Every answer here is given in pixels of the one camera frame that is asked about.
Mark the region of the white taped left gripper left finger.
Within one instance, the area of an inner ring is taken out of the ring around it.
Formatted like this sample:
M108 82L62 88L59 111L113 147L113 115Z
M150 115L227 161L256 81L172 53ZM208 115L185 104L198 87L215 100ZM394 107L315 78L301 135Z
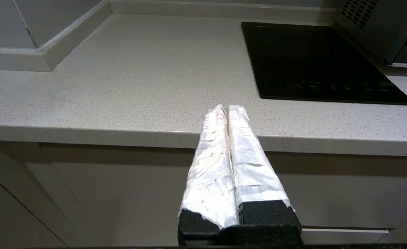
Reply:
M215 245L222 230L239 224L227 116L221 104L203 119L178 221L180 246Z

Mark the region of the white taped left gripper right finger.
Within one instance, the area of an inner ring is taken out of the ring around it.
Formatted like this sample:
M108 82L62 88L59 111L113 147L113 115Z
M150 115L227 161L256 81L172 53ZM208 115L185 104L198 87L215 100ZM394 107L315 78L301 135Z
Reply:
M229 106L228 129L239 224L227 228L227 244L301 246L301 224L245 107Z

